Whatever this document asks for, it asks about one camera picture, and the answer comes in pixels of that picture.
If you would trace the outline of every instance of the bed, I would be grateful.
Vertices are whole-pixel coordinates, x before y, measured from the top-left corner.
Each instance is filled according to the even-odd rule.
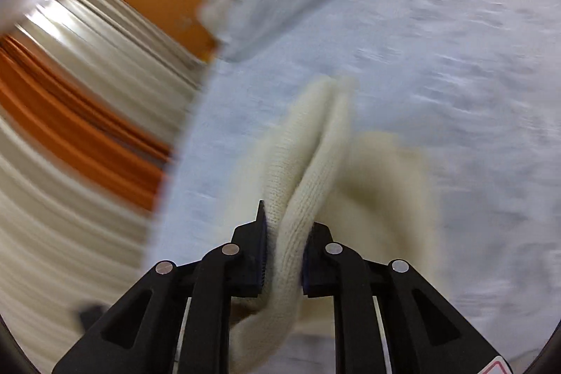
[[[539,351],[561,310],[560,4],[322,0],[250,56],[216,59],[145,267],[226,242],[212,225],[236,161],[315,75],[350,74],[355,129],[431,160],[450,301],[507,359]]]

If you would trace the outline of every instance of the knitted fabric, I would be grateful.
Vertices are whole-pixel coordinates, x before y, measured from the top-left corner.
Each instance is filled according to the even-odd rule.
[[[354,138],[350,94],[347,81],[327,76],[313,81],[281,126],[257,143],[235,173],[217,237],[231,234],[242,220],[250,220],[262,198],[268,221],[268,259],[262,295],[235,301],[249,316],[231,328],[232,373],[250,372],[262,364],[297,322],[297,328],[307,333],[333,332],[329,300],[305,300],[301,310],[302,256],[314,221],[327,223],[337,241],[360,247],[367,258],[389,261],[392,256],[410,254],[419,260],[416,264],[431,270],[433,254],[421,261],[427,247],[434,252],[430,236],[434,218],[423,169],[417,166],[420,155],[400,150],[389,134]],[[410,186],[400,187],[403,180]],[[384,183],[386,192],[378,189]],[[404,231],[415,224],[413,216],[419,216],[423,229],[413,228],[413,236],[408,237]],[[386,223],[397,230],[386,230]],[[419,233],[422,242],[416,240]],[[363,235],[369,241],[366,244],[360,242]],[[378,249],[377,238],[385,248]]]

